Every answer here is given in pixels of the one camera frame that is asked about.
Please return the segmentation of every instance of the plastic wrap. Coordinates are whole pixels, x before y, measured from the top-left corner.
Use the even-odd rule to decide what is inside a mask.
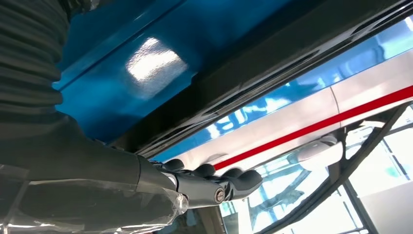
[[[107,181],[0,176],[0,228],[8,234],[150,233],[188,208],[182,194],[159,187],[136,191],[136,185]]]

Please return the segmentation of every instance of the blue metal panel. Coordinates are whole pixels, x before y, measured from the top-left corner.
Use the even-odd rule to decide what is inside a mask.
[[[113,140],[289,1],[119,0],[78,16],[55,84],[65,100],[57,108],[89,137]]]
[[[407,27],[409,19],[246,105],[153,159],[166,161],[413,48],[413,22],[411,28]]]

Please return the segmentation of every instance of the metal bar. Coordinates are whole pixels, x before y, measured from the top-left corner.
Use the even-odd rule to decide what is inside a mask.
[[[402,172],[402,174],[406,177],[407,180],[410,180],[410,177],[409,177],[409,175],[407,174],[406,169],[403,167],[403,165],[401,165],[401,163],[400,163],[399,160],[396,158],[396,156],[394,156],[394,153],[393,153],[393,151],[390,149],[389,144],[387,144],[386,139],[383,139],[382,142],[383,142],[383,144],[386,146],[386,148],[387,148],[387,150],[389,151],[389,153],[391,154],[390,157],[391,157],[391,159],[392,159],[392,162],[393,162],[394,166],[397,167],[397,168]]]
[[[377,229],[374,226],[373,221],[370,219],[369,214],[367,213],[367,210],[364,208],[363,203],[361,203],[360,198],[357,196],[357,192],[355,191],[354,187],[352,186],[351,182],[347,180],[344,182],[343,187],[351,201],[351,203],[354,206],[354,209],[356,210],[358,217],[361,220],[361,223],[363,224],[364,228],[362,229],[367,229],[370,234],[378,234]]]
[[[339,234],[352,234],[352,233],[360,232],[360,231],[363,231],[363,230],[365,230],[365,228],[356,228],[356,229],[353,229],[351,231],[346,231],[346,232],[339,233]]]
[[[154,156],[412,10],[409,0],[293,3],[251,32],[247,42],[235,50],[242,53],[198,74],[188,88],[143,118],[115,144],[145,157]]]

